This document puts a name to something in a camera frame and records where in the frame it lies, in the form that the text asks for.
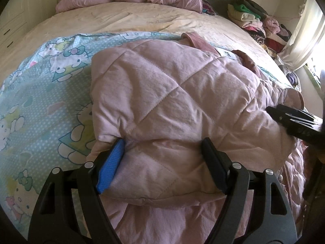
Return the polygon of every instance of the drawer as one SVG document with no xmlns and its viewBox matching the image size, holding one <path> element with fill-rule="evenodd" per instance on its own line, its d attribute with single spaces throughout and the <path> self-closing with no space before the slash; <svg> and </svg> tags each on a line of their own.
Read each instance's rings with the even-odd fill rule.
<svg viewBox="0 0 325 244">
<path fill-rule="evenodd" d="M 24 13 L 20 13 L 4 27 L 0 28 L 0 44 L 8 39 L 13 33 L 15 33 L 26 22 Z"/>
<path fill-rule="evenodd" d="M 0 28 L 24 11 L 25 0 L 9 0 L 0 15 Z"/>
<path fill-rule="evenodd" d="M 0 52 L 4 54 L 10 52 L 14 45 L 26 34 L 26 27 L 27 25 L 25 23 L 4 40 L 0 44 Z"/>
</svg>

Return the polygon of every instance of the beige bedsheet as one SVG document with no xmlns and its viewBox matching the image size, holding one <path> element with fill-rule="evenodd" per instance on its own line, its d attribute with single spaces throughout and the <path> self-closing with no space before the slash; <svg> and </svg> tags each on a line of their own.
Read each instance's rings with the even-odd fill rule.
<svg viewBox="0 0 325 244">
<path fill-rule="evenodd" d="M 247 53 L 280 81 L 287 78 L 271 57 L 243 30 L 220 16 L 151 3 L 113 2 L 57 14 L 40 23 L 12 51 L 0 57 L 0 84 L 24 58 L 55 37 L 76 33 L 152 31 L 182 34 L 196 31 L 207 41 Z"/>
</svg>

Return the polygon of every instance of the metal screw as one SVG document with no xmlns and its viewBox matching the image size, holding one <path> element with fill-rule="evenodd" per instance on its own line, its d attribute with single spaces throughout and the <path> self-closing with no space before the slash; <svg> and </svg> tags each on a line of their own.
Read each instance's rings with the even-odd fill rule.
<svg viewBox="0 0 325 244">
<path fill-rule="evenodd" d="M 271 169 L 266 169 L 265 172 L 268 175 L 273 175 L 273 171 Z"/>
<path fill-rule="evenodd" d="M 58 168 L 58 167 L 55 167 L 53 170 L 52 170 L 52 173 L 53 174 L 57 174 L 57 173 L 59 173 L 60 172 L 60 168 Z"/>
<path fill-rule="evenodd" d="M 94 166 L 94 163 L 92 161 L 87 161 L 85 164 L 85 168 L 90 169 L 92 166 Z"/>
<path fill-rule="evenodd" d="M 238 162 L 234 162 L 234 163 L 232 164 L 232 166 L 233 166 L 235 169 L 240 169 L 240 168 L 242 167 L 241 164 L 238 163 Z"/>
</svg>

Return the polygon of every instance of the white wardrobe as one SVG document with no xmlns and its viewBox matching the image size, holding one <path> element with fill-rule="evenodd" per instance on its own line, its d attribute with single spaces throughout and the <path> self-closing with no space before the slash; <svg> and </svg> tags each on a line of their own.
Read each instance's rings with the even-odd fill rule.
<svg viewBox="0 0 325 244">
<path fill-rule="evenodd" d="M 55 14 L 57 0 L 10 0 L 0 15 L 0 52 L 5 54 L 24 34 Z"/>
</svg>

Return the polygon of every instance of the bed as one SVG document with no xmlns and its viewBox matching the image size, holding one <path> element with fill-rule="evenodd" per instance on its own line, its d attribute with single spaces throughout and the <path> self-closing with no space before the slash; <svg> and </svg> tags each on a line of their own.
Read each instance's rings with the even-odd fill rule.
<svg viewBox="0 0 325 244">
<path fill-rule="evenodd" d="M 73 132 L 87 132 L 86 137 L 79 137 L 79 140 L 86 139 L 87 144 L 95 139 L 91 123 L 92 101 L 87 95 L 91 80 L 91 57 L 106 47 L 118 46 L 130 40 L 178 40 L 182 33 L 187 32 L 197 32 L 215 47 L 245 52 L 278 87 L 291 88 L 285 75 L 266 51 L 229 20 L 150 3 L 113 2 L 57 14 L 26 34 L 10 54 L 0 57 L 0 82 L 4 82 L 0 93 L 0 118 L 7 122 L 10 132 L 9 135 L 2 133 L 6 144 L 0 148 L 0 176 L 4 177 L 0 180 L 0 203 L 24 237 L 28 235 L 32 206 L 51 169 L 57 166 L 64 170 L 75 169 L 85 162 L 85 156 L 90 152 L 90 145 L 83 149 L 79 149 L 78 145 L 66 147 L 71 142 Z M 66 45 L 72 46 L 68 48 L 68 54 L 77 56 L 78 60 L 83 58 L 83 66 L 76 73 L 66 70 L 58 72 L 60 67 L 55 64 L 56 60 L 49 60 L 58 53 L 55 50 L 63 51 L 60 46 L 66 49 Z M 75 88 L 72 84 L 55 88 L 48 83 L 51 80 L 62 83 L 71 77 L 75 80 L 79 78 Z M 43 84 L 43 78 L 49 81 Z M 56 93 L 56 97 L 51 99 L 51 91 L 59 94 Z M 48 93 L 48 99 L 44 99 L 44 93 Z M 282 167 L 276 170 L 288 196 L 298 232 L 301 230 L 304 210 L 302 153 L 303 145 L 298 142 L 287 160 L 282 162 Z M 127 243 L 128 234 L 139 234 L 123 231 L 120 222 L 123 222 L 125 212 L 136 213 L 141 209 L 125 204 L 116 211 L 112 206 L 119 204 L 105 196 L 102 202 L 123 241 Z M 79 226 L 87 234 L 77 197 L 75 209 Z M 160 208 L 142 209 L 144 212 L 150 210 L 157 217 L 164 216 Z M 205 239 L 214 221 L 206 218 L 200 206 L 194 207 L 192 212 L 192 215 L 204 219 L 205 229 L 198 240 Z M 184 232 L 191 236 L 190 231 L 194 226 Z M 156 234 L 159 243 L 188 243 L 188 239 L 182 239 L 183 242 L 177 242 L 177 239 L 163 240 L 162 233 L 156 231 L 147 234 Z M 148 236 L 139 235 L 141 237 L 147 240 Z"/>
</svg>

